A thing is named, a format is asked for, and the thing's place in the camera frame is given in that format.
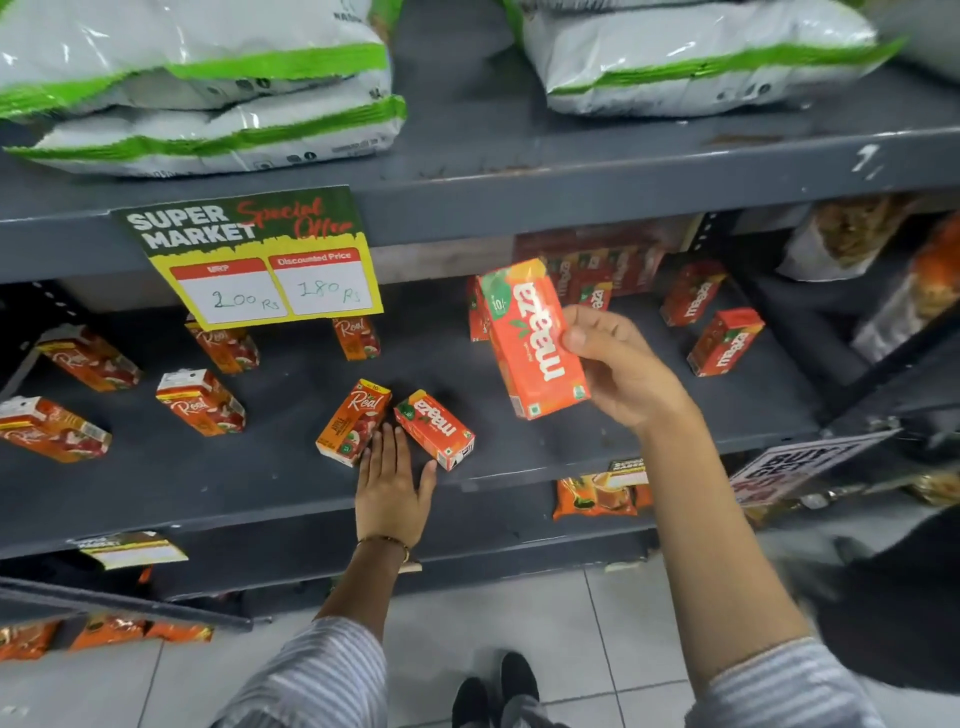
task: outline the striped shirt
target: striped shirt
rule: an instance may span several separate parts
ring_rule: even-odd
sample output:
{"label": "striped shirt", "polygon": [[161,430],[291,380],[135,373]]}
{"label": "striped shirt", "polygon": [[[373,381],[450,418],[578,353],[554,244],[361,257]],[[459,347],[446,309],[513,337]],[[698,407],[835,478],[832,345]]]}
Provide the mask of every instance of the striped shirt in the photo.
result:
{"label": "striped shirt", "polygon": [[[547,728],[531,716],[519,725]],[[387,660],[344,618],[315,621],[257,672],[215,728],[385,728]],[[715,678],[687,728],[883,728],[866,693],[812,639],[764,652]]]}

